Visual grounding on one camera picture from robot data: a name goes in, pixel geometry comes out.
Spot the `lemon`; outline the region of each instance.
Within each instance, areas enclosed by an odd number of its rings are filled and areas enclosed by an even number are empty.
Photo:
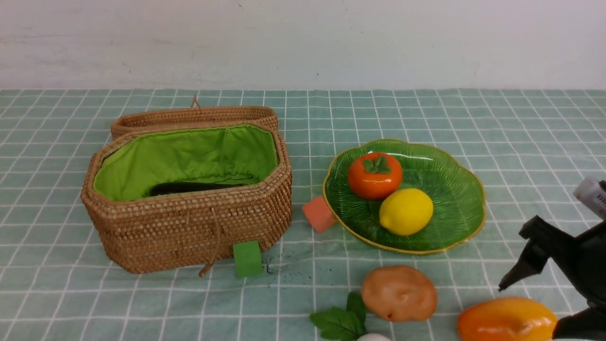
[[[393,192],[379,209],[381,225],[389,232],[402,236],[419,232],[429,223],[432,215],[431,198],[416,188]]]

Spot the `orange cube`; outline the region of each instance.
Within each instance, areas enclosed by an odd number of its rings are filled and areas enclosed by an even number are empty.
[[[303,213],[318,233],[328,230],[338,222],[321,195],[303,205]]]

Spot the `persimmon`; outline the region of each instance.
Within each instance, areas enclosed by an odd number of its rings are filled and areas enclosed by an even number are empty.
[[[382,200],[402,183],[402,165],[393,156],[380,152],[355,159],[347,174],[349,187],[365,200]]]

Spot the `orange bell pepper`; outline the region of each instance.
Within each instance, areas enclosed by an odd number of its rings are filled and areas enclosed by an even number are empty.
[[[543,304],[526,297],[500,297],[461,313],[462,341],[548,341],[558,318]]]

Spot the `green leaf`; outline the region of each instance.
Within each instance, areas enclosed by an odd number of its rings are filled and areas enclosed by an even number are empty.
[[[359,292],[352,291],[347,296],[347,311],[356,314],[361,325],[366,323],[366,306]]]
[[[342,308],[314,312],[309,318],[320,329],[322,338],[327,340],[354,341],[363,335],[356,314]]]
[[[385,159],[385,157],[377,157],[375,159],[375,166],[377,168],[383,168],[384,166],[387,166],[387,159]]]
[[[362,160],[362,165],[364,166],[364,170],[366,171],[366,173],[376,173],[377,172],[377,167],[375,166],[375,163],[373,162],[373,160]]]

